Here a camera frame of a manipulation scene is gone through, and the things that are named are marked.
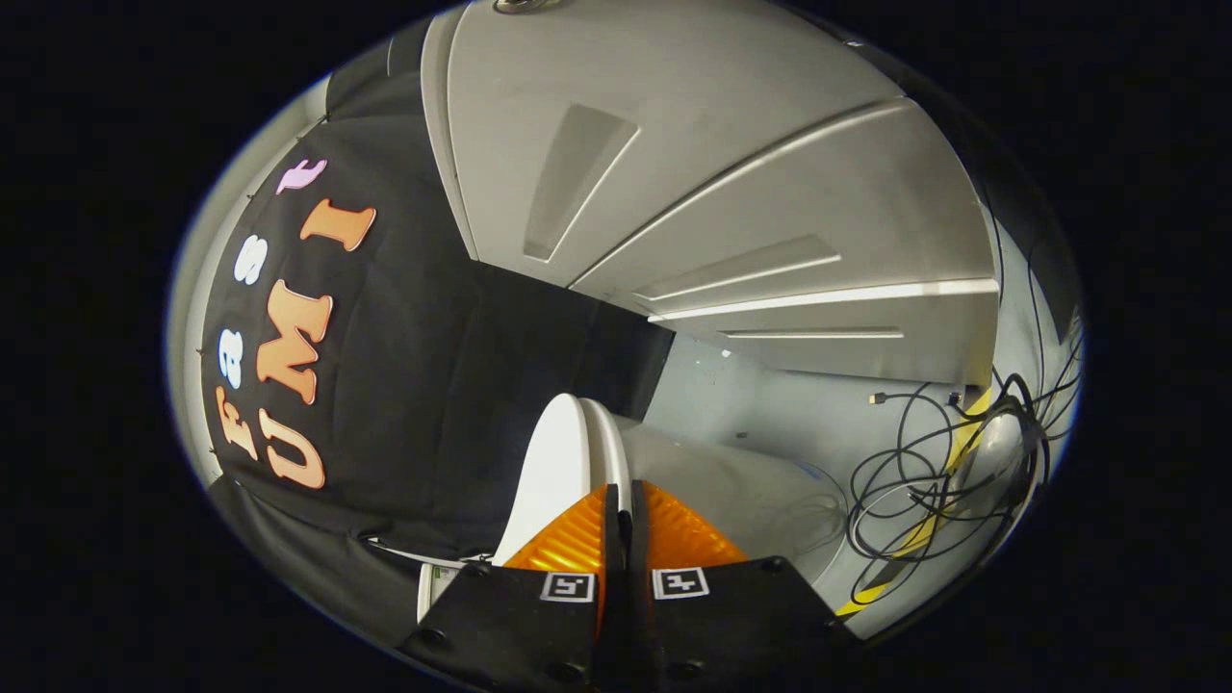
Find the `fisheye lens view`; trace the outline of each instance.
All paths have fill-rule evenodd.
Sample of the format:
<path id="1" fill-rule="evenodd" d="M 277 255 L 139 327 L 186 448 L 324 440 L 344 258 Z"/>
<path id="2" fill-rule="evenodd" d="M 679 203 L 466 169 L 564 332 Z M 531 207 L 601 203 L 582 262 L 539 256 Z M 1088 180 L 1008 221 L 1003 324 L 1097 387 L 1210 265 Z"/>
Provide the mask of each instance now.
<path id="1" fill-rule="evenodd" d="M 781 689 L 910 638 L 1067 462 L 1046 192 L 825 17 L 487 0 L 302 86 L 185 218 L 168 395 L 246 550 L 408 666 Z"/>

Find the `screw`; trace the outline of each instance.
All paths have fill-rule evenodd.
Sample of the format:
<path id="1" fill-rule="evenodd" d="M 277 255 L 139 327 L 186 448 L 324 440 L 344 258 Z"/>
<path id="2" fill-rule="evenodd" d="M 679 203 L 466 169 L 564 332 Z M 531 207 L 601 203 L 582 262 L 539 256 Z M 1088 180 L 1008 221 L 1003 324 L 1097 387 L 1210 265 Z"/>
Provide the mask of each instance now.
<path id="1" fill-rule="evenodd" d="M 701 662 L 671 662 L 668 665 L 667 675 L 673 681 L 687 681 L 697 678 L 701 673 Z"/>
<path id="2" fill-rule="evenodd" d="M 496 0 L 492 9 L 496 10 L 501 15 L 517 15 L 521 12 L 532 12 L 535 10 L 547 9 L 556 5 L 559 0 Z"/>
<path id="3" fill-rule="evenodd" d="M 425 628 L 424 630 L 418 631 L 415 635 L 424 642 L 424 645 L 429 646 L 432 650 L 439 650 L 444 647 L 446 642 L 448 642 L 448 639 L 445 638 L 444 633 L 431 628 Z"/>
<path id="4" fill-rule="evenodd" d="M 568 662 L 551 662 L 543 670 L 553 681 L 561 683 L 577 683 L 585 678 L 585 673 L 578 665 L 570 665 Z"/>

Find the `black fabric backdrop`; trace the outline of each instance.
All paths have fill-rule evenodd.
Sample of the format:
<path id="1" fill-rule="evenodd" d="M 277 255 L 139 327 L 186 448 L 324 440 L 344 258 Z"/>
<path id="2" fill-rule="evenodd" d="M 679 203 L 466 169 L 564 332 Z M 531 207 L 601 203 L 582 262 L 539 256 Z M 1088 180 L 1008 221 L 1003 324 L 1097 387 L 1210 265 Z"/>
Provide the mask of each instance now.
<path id="1" fill-rule="evenodd" d="M 418 75 L 389 81 L 418 86 Z M 394 94 L 397 90 L 386 91 Z M 370 104 L 386 106 L 381 99 Z M 328 160 L 307 187 L 275 195 L 285 170 Z M 376 207 L 351 253 L 299 228 L 322 200 Z M 253 286 L 232 275 L 256 234 L 269 255 Z M 317 397 L 308 406 L 275 380 L 257 382 L 256 346 L 278 338 L 266 314 L 277 280 L 334 300 L 314 348 Z M 227 398 L 257 438 L 259 460 L 211 435 L 223 471 L 293 517 L 334 531 L 381 530 L 393 546 L 458 557 L 492 551 L 508 520 L 530 434 L 551 398 L 569 390 L 598 302 L 471 261 L 435 170 L 423 116 L 352 109 L 314 127 L 274 169 L 227 243 L 206 311 L 202 387 Z M 218 364 L 223 329 L 244 338 L 243 381 Z M 312 490 L 274 475 L 257 409 L 303 434 L 319 453 L 325 485 Z M 274 443 L 285 456 L 299 453 Z"/>

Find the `black cable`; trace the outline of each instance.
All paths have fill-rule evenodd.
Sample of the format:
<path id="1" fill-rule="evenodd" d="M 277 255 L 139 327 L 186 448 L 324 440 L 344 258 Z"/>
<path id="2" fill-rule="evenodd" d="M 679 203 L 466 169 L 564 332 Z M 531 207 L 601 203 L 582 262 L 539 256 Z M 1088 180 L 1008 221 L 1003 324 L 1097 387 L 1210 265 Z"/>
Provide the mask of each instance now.
<path id="1" fill-rule="evenodd" d="M 1078 382 L 1078 380 L 1082 377 L 1082 372 L 1079 372 L 1069 382 L 1060 385 L 1061 379 L 1064 377 L 1066 372 L 1069 370 L 1069 366 L 1074 364 L 1074 356 L 1077 356 L 1079 349 L 1082 349 L 1082 342 L 1083 342 L 1082 338 L 1079 338 L 1078 342 L 1074 343 L 1074 348 L 1069 350 L 1069 358 L 1066 359 L 1066 364 L 1061 369 L 1061 372 L 1057 375 L 1056 382 L 1052 383 L 1052 390 L 1048 390 L 1047 392 L 1036 396 L 1036 401 L 1040 402 L 1042 402 L 1045 397 L 1048 398 L 1048 403 L 1040 409 L 1041 416 L 1048 412 L 1048 407 L 1052 406 L 1052 398 L 1053 396 L 1056 396 L 1057 392 L 1062 392 L 1064 390 L 1073 387 L 1073 385 Z"/>
<path id="2" fill-rule="evenodd" d="M 1008 397 L 1007 390 L 1009 388 L 1009 386 L 1015 386 L 1015 387 L 1019 388 L 1019 391 L 1023 393 L 1023 397 L 1025 400 L 1025 406 L 1023 403 L 1018 402 L 1015 398 Z M 915 398 L 924 398 L 920 395 L 920 392 L 923 392 L 923 388 L 918 390 L 913 395 L 898 395 L 897 396 L 897 397 L 910 397 L 910 402 L 908 402 L 908 407 L 904 407 L 904 412 L 907 411 L 907 408 L 909 408 L 910 403 L 913 403 Z M 881 401 L 886 401 L 891 396 L 885 396 L 885 397 L 881 398 Z M 849 486 L 851 488 L 853 497 L 855 497 L 855 506 L 849 511 L 848 540 L 853 545 L 853 549 L 857 554 L 860 554 L 860 555 L 862 555 L 865 557 L 869 557 L 870 562 L 869 562 L 869 565 L 865 566 L 865 568 L 861 571 L 859 578 L 853 584 L 851 594 L 850 596 L 851 596 L 851 601 L 854 603 L 862 604 L 862 605 L 872 603 L 872 602 L 861 602 L 856 597 L 856 594 L 860 591 L 859 586 L 865 581 L 865 578 L 867 577 L 869 571 L 877 562 L 880 562 L 880 561 L 887 561 L 888 560 L 888 561 L 897 561 L 897 562 L 910 562 L 913 565 L 908 570 L 908 572 L 898 580 L 898 583 L 894 587 L 892 587 L 888 591 L 885 591 L 885 592 L 880 593 L 877 596 L 877 598 L 873 599 L 873 602 L 880 601 L 880 599 L 882 599 L 885 597 L 888 597 L 891 593 L 893 593 L 896 589 L 898 589 L 898 587 L 902 587 L 902 584 L 904 584 L 912 577 L 912 575 L 914 573 L 915 567 L 920 562 L 923 562 L 925 560 L 935 559 L 935 557 L 941 556 L 941 555 L 945 555 L 945 554 L 952 551 L 954 549 L 956 549 L 957 546 L 962 545 L 963 543 L 966 543 L 977 531 L 979 531 L 983 528 L 983 525 L 989 519 L 992 519 L 994 517 L 1003 518 L 1002 528 L 998 529 L 998 533 L 999 533 L 999 531 L 1002 531 L 1004 529 L 1004 527 L 1007 524 L 1007 520 L 1011 517 L 1010 513 L 1007 512 L 1007 511 L 992 512 L 992 513 L 988 513 L 988 514 L 986 514 L 983 517 L 972 517 L 972 518 L 960 518 L 960 517 L 956 517 L 956 515 L 950 515 L 949 513 L 945 512 L 947 507 L 952 507 L 961 498 L 963 498 L 963 497 L 966 497 L 966 496 L 976 492 L 977 490 L 982 488 L 987 483 L 992 482 L 993 478 L 994 478 L 992 476 L 988 477 L 988 478 L 986 478 L 984 481 L 975 485 L 975 486 L 963 488 L 963 490 L 961 490 L 958 492 L 951 492 L 949 490 L 949 485 L 950 485 L 950 482 L 952 480 L 951 480 L 951 477 L 947 474 L 942 474 L 942 475 L 938 475 L 938 476 L 931 476 L 931 477 L 917 477 L 914 480 L 908 480 L 908 478 L 906 478 L 906 475 L 903 474 L 903 470 L 899 469 L 901 481 L 892 482 L 892 483 L 888 483 L 888 485 L 881 485 L 881 486 L 878 486 L 878 487 L 875 488 L 872 486 L 873 482 L 875 482 L 875 480 L 885 470 L 885 467 L 888 465 L 890 460 L 891 459 L 901 459 L 902 455 L 904 455 L 904 454 L 906 455 L 912 455 L 912 456 L 917 456 L 917 457 L 922 459 L 922 461 L 925 462 L 925 466 L 928 466 L 930 471 L 934 471 L 933 465 L 930 462 L 928 462 L 928 460 L 925 457 L 923 457 L 923 455 L 919 455 L 918 453 L 914 453 L 914 450 L 912 450 L 912 448 L 914 448 L 915 445 L 923 443 L 924 440 L 931 439 L 931 438 L 934 438 L 936 435 L 941 435 L 941 434 L 949 433 L 950 437 L 951 437 L 950 438 L 951 439 L 951 444 L 950 444 L 950 450 L 949 451 L 952 453 L 952 432 L 957 430 L 960 428 L 965 428 L 967 425 L 978 425 L 977 432 L 971 438 L 968 438 L 967 443 L 963 445 L 963 449 L 960 451 L 960 455 L 961 455 L 961 454 L 966 453 L 971 448 L 971 445 L 973 444 L 973 441 L 976 440 L 976 438 L 978 438 L 979 433 L 993 419 L 995 419 L 997 417 L 999 417 L 1002 414 L 1005 414 L 1005 413 L 1009 413 L 1009 414 L 1014 416 L 1015 418 L 1018 418 L 1019 422 L 1020 422 L 1020 425 L 1024 428 L 1024 451 L 1025 451 L 1025 449 L 1026 449 L 1026 440 L 1031 437 L 1031 430 L 1030 430 L 1031 427 L 1039 427 L 1039 422 L 1035 419 L 1034 407 L 1035 407 L 1035 401 L 1031 398 L 1030 387 L 1026 385 L 1026 382 L 1023 380 L 1023 377 L 1019 374 L 1011 374 L 1009 379 L 1007 379 L 1004 382 L 1002 382 L 1002 392 L 1000 392 L 1000 396 L 998 397 L 997 402 L 994 402 L 992 406 L 989 406 L 986 412 L 983 412 L 981 414 L 966 414 L 965 412 L 961 412 L 961 413 L 965 414 L 966 420 L 960 422 L 958 424 L 947 424 L 944 429 L 934 430 L 934 432 L 931 432 L 929 434 L 922 435 L 918 439 L 913 440 L 912 443 L 908 443 L 907 445 L 902 445 L 902 441 L 899 439 L 897 448 L 875 453 L 873 455 L 870 455 L 869 457 L 866 457 L 865 460 L 862 460 L 856 466 L 856 469 L 853 471 L 851 478 L 849 480 Z M 944 418 L 949 422 L 949 417 L 947 416 L 945 416 Z M 1045 462 L 1045 477 L 1044 477 L 1044 480 L 1046 482 L 1047 477 L 1048 477 L 1048 474 L 1051 471 L 1051 455 L 1050 455 L 1048 449 L 1047 449 L 1048 446 L 1047 446 L 1047 438 L 1046 437 L 1041 437 L 1040 441 L 1035 445 L 1035 448 L 1031 450 L 1031 453 L 1025 456 L 1025 461 L 1027 462 L 1026 474 L 1027 474 L 1027 478 L 1029 480 L 1034 480 L 1035 478 L 1035 476 L 1036 476 L 1035 475 L 1035 470 L 1036 470 L 1036 453 L 1040 449 L 1040 446 L 1042 446 L 1042 449 L 1044 449 L 1044 456 L 1045 456 L 1045 460 L 1044 460 L 1044 462 Z M 862 493 L 856 493 L 856 491 L 855 491 L 855 480 L 856 480 L 857 475 L 860 474 L 860 471 L 865 466 L 867 466 L 869 464 L 871 464 L 873 460 L 876 460 L 878 456 L 882 456 L 882 455 L 891 455 L 891 456 L 887 457 L 886 460 L 883 460 L 882 464 L 878 466 L 878 469 L 872 474 L 872 476 L 870 476 L 870 478 L 864 485 L 864 490 L 862 490 L 864 492 Z M 940 492 L 936 491 L 936 486 L 938 486 L 936 481 L 941 481 L 941 491 Z M 913 482 L 918 482 L 918 483 L 933 482 L 933 483 L 930 483 L 928 491 L 920 491 L 918 488 L 912 488 L 909 486 Z M 923 530 L 923 528 L 925 527 L 925 524 L 929 520 L 929 517 L 925 517 L 919 523 L 914 523 L 912 527 L 909 527 L 906 530 L 901 531 L 890 544 L 886 545 L 886 549 L 882 549 L 881 551 L 877 551 L 876 547 L 871 546 L 860 535 L 860 533 L 859 533 L 859 523 L 862 522 L 864 517 L 866 517 L 866 515 L 878 517 L 878 514 L 875 513 L 871 507 L 865 507 L 865 503 L 869 499 L 869 497 L 871 494 L 873 494 L 873 493 L 881 493 L 881 492 L 886 492 L 888 490 L 892 490 L 896 486 L 904 486 L 904 487 L 908 488 L 908 497 L 912 499 L 912 506 L 908 506 L 907 508 L 904 508 L 904 511 L 902 511 L 899 513 L 894 513 L 893 517 L 898 517 L 903 512 L 910 511 L 914 507 L 923 507 L 926 512 L 929 512 L 933 517 L 935 517 L 938 519 L 947 519 L 947 520 L 956 520 L 956 522 L 977 522 L 979 524 L 977 524 L 976 528 L 972 531 L 967 533 L 962 539 L 960 539 L 958 541 L 956 541 L 951 546 L 949 546 L 949 547 L 946 547 L 946 549 L 944 549 L 944 550 L 938 551 L 938 552 L 934 554 L 934 552 L 931 552 L 931 547 L 934 545 L 934 541 L 935 541 L 936 534 L 938 534 L 938 529 L 939 529 L 936 527 L 936 524 L 934 523 L 934 529 L 930 533 L 929 539 L 926 540 L 924 549 L 922 551 L 919 551 L 919 554 L 917 556 L 906 557 L 906 556 L 894 556 L 893 554 L 886 554 L 886 551 L 890 549 L 890 546 L 897 545 L 899 543 L 899 540 L 903 536 L 906 536 L 908 533 L 910 533 L 910 531 L 914 530 L 918 534 L 920 530 Z M 1009 496 L 1009 493 L 1011 491 L 1014 491 L 1014 486 L 1010 486 L 1010 487 L 1007 488 L 1007 491 L 1005 491 L 1005 493 L 1003 493 L 1002 498 L 998 499 L 995 507 L 1000 507 L 1002 504 L 1004 504 L 1004 501 L 1008 498 L 1008 496 Z M 924 499 L 928 498 L 928 497 L 940 497 L 940 498 L 942 498 L 941 507 L 934 507 L 934 506 L 930 506 L 929 503 L 925 503 Z M 994 543 L 995 543 L 995 538 L 992 539 L 992 540 L 989 540 L 989 546 L 993 545 Z"/>
<path id="3" fill-rule="evenodd" d="M 922 392 L 924 392 L 924 388 L 926 388 L 929 385 L 933 385 L 933 383 L 931 382 L 925 382 L 924 385 L 920 385 L 915 390 L 915 392 L 912 392 L 910 395 L 902 395 L 902 393 L 898 393 L 898 395 L 886 395 L 885 397 L 881 398 L 882 402 L 886 402 L 888 400 L 899 398 L 899 397 L 907 397 L 908 398 L 907 406 L 903 407 L 902 416 L 898 417 L 898 437 L 896 439 L 896 443 L 898 444 L 898 449 L 902 449 L 902 446 L 903 446 L 903 429 L 907 427 L 907 414 L 910 412 L 912 404 L 914 404 L 917 400 L 924 400 L 929 404 L 933 404 L 933 407 L 938 412 L 941 413 L 941 418 L 945 419 L 945 425 L 950 425 L 950 417 L 945 413 L 945 407 L 942 407 L 940 403 L 938 403 L 936 400 L 933 400 L 931 397 L 925 397 L 924 395 L 922 395 Z M 945 446 L 945 460 L 946 461 L 950 460 L 950 454 L 951 453 L 954 453 L 954 433 L 952 432 L 950 433 L 950 440 L 949 440 L 949 443 Z M 902 455 L 896 455 L 896 461 L 897 461 L 897 466 L 898 466 L 898 475 L 902 476 L 902 477 L 906 477 L 907 472 L 906 472 L 906 470 L 903 470 L 903 459 L 902 459 Z M 933 474 L 936 474 L 936 469 L 933 467 L 931 462 L 928 462 L 925 460 L 925 464 L 928 465 L 929 470 Z"/>
<path id="4" fill-rule="evenodd" d="M 967 153 L 971 153 L 971 136 L 967 133 L 967 126 L 962 121 L 958 121 L 958 131 L 962 133 L 962 142 L 966 146 Z M 979 162 L 978 155 L 972 154 L 972 164 L 977 169 L 975 178 L 979 181 L 979 191 L 983 192 L 984 206 L 988 207 L 988 217 L 993 221 L 993 234 L 997 237 L 997 266 L 999 268 L 997 274 L 997 307 L 1000 308 L 1002 301 L 1005 298 L 1005 252 L 1002 249 L 1000 223 L 997 221 L 997 213 L 993 211 L 993 200 L 988 196 L 988 186 L 984 185 L 983 164 Z"/>
<path id="5" fill-rule="evenodd" d="M 1066 400 L 1066 403 L 1064 403 L 1064 406 L 1063 406 L 1063 407 L 1061 407 L 1061 411 L 1060 411 L 1060 412 L 1057 412 L 1057 416 L 1052 417 L 1052 420 L 1050 420 L 1048 423 L 1044 424 L 1044 430 L 1048 430 L 1050 428 L 1052 428 L 1053 425 L 1056 425 L 1056 423 L 1057 423 L 1058 420 L 1061 420 L 1061 417 L 1066 416 L 1066 411 L 1068 411 L 1068 409 L 1069 409 L 1069 406 L 1074 403 L 1074 398 L 1076 398 L 1077 396 L 1078 396 L 1078 391 L 1077 391 L 1077 390 L 1074 390 L 1074 391 L 1073 391 L 1073 392 L 1072 392 L 1072 393 L 1069 395 L 1069 398 L 1068 398 L 1068 400 Z"/>
<path id="6" fill-rule="evenodd" d="M 1073 430 L 1073 428 L 1074 428 L 1074 427 L 1073 427 L 1073 425 L 1071 425 L 1069 428 L 1067 428 L 1067 429 L 1062 430 L 1061 433 L 1058 433 L 1058 434 L 1056 434 L 1056 435 L 1050 435 L 1050 437 L 1048 437 L 1048 440 L 1061 440 L 1061 439 L 1062 439 L 1062 438 L 1064 438 L 1066 435 L 1069 435 L 1069 432 L 1071 432 L 1071 430 Z"/>
<path id="7" fill-rule="evenodd" d="M 1036 392 L 1042 392 L 1044 381 L 1047 380 L 1044 366 L 1044 328 L 1040 327 L 1040 307 L 1035 302 L 1035 279 L 1031 276 L 1031 256 L 1035 255 L 1035 249 L 1039 245 L 1039 242 L 1034 243 L 1031 250 L 1026 254 L 1026 286 L 1031 293 L 1031 312 L 1035 313 L 1035 335 L 1040 343 L 1040 387 L 1036 388 Z"/>

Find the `gray floor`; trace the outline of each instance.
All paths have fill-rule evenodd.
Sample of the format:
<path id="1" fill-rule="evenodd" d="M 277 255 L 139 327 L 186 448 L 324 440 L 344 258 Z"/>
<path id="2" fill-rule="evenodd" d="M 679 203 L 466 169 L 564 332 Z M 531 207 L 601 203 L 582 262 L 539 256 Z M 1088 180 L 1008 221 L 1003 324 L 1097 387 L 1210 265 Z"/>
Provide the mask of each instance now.
<path id="1" fill-rule="evenodd" d="M 989 236 L 992 239 L 991 222 Z M 1020 374 L 1035 395 L 1040 392 L 1040 348 L 1027 292 L 1026 260 L 1004 232 L 1002 244 L 1005 256 L 1003 281 L 1008 291 L 998 318 L 993 364 L 1003 377 L 1011 372 Z M 1037 285 L 1035 292 L 1040 306 L 1040 329 L 1044 335 L 1046 375 L 1044 390 L 1047 391 L 1062 375 L 1061 369 L 1079 330 L 1072 329 L 1067 342 L 1058 343 L 1051 313 L 1044 305 L 1044 296 Z M 1064 374 L 1062 382 L 1069 381 L 1079 366 L 1080 363 L 1074 363 Z M 683 439 L 811 462 L 839 482 L 846 502 L 850 503 L 848 481 L 851 472 L 865 457 L 894 446 L 898 419 L 904 406 L 903 401 L 873 406 L 869 403 L 870 395 L 913 392 L 919 385 L 907 381 L 764 369 L 738 354 L 726 353 L 678 334 L 644 423 Z M 944 401 L 951 390 L 950 385 L 931 385 L 924 393 Z M 1044 420 L 1061 412 L 1072 391 L 1073 388 L 1056 398 Z M 971 398 L 978 393 L 972 392 L 967 396 L 968 401 L 972 401 Z M 1069 407 L 1050 427 L 1050 432 L 1056 434 L 1067 429 L 1076 409 L 1077 407 Z M 907 419 L 904 435 L 909 440 L 942 428 L 945 423 L 936 409 L 917 403 Z M 1003 428 L 1003 430 L 1011 429 L 1016 432 L 1016 427 Z M 1011 441 L 1007 441 L 1004 435 L 999 440 L 993 440 L 997 437 L 991 433 L 984 437 L 979 450 L 982 454 L 987 453 L 984 448 L 994 444 L 1002 448 L 1011 446 Z M 1063 438 L 1052 443 L 1053 471 L 1056 462 L 1063 455 L 1064 443 Z M 930 459 L 942 460 L 945 445 L 945 437 L 938 437 L 922 444 L 918 450 Z M 887 498 L 885 507 L 878 507 L 877 511 L 894 511 L 906 504 L 903 501 L 897 507 L 890 507 L 892 501 L 897 502 Z M 873 541 L 882 536 L 890 541 L 920 517 L 908 513 L 902 520 L 866 519 L 861 524 L 861 533 Z M 939 545 L 956 544 L 972 531 L 971 525 L 975 524 L 950 523 L 939 530 L 936 541 Z M 958 549 L 920 564 L 915 575 L 901 589 L 864 609 L 848 621 L 848 626 L 857 635 L 866 636 L 906 615 L 970 564 L 972 556 L 987 541 L 981 541 L 981 538 L 991 534 L 995 522 L 987 523 L 971 535 L 970 540 L 962 541 Z M 857 555 L 841 538 L 816 549 L 808 559 L 809 566 L 828 566 L 824 570 L 814 570 L 817 575 L 804 577 L 816 578 L 814 588 L 832 609 L 838 609 L 850 601 L 853 586 L 870 564 L 869 559 Z M 875 575 L 882 565 L 872 566 L 867 577 Z"/>

